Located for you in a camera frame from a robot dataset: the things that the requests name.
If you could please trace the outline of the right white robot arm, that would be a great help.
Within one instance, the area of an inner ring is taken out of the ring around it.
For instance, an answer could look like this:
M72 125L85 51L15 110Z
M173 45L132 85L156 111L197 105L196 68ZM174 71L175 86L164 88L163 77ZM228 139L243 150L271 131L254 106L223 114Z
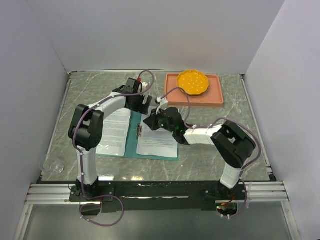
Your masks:
M153 109L143 123L151 131L163 129L172 133L180 145L215 146L225 161L218 193L226 200L236 194L243 170L262 153L258 138L244 125L226 117L218 118L209 126L196 126L185 123L178 109L169 107Z

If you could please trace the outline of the teal file folder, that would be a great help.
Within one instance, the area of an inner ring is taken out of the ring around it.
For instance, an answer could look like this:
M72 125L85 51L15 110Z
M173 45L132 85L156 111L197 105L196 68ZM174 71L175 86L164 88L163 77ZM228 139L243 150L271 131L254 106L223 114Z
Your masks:
M142 114L131 111L130 123L128 128L127 139L126 139L126 146L125 146L125 154L124 156L108 156L108 157L151 159L151 158L148 158L147 156L138 155L136 153L137 145L138 145L136 128L137 128L137 125L141 123L141 118L142 118Z

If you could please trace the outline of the printed paper sheet top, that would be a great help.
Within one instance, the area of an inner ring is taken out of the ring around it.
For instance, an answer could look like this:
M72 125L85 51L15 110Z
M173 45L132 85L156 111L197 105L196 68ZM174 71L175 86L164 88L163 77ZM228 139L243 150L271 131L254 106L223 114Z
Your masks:
M98 156L123 157L125 155L130 119L131 111L122 108L103 121L102 138L96 148Z

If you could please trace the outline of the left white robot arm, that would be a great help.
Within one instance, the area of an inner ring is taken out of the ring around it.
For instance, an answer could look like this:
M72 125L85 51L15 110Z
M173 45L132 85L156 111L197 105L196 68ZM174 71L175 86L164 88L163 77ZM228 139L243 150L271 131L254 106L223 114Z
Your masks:
M147 115L152 101L145 93L150 85L138 79L128 78L125 85L113 90L106 98L90 104L79 104L74 111L68 137L76 149L79 172L76 187L87 201L99 195L99 177L96 169L96 150L103 136L104 120L114 112L125 108Z

